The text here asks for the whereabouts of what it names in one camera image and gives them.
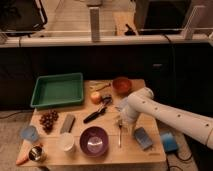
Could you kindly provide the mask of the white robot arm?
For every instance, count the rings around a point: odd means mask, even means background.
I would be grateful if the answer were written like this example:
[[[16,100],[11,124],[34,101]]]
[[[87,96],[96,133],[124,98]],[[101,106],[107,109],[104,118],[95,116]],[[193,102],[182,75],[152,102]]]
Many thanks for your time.
[[[132,92],[121,118],[135,124],[142,113],[148,114],[213,150],[213,118],[164,105],[153,98],[153,91],[148,87]]]

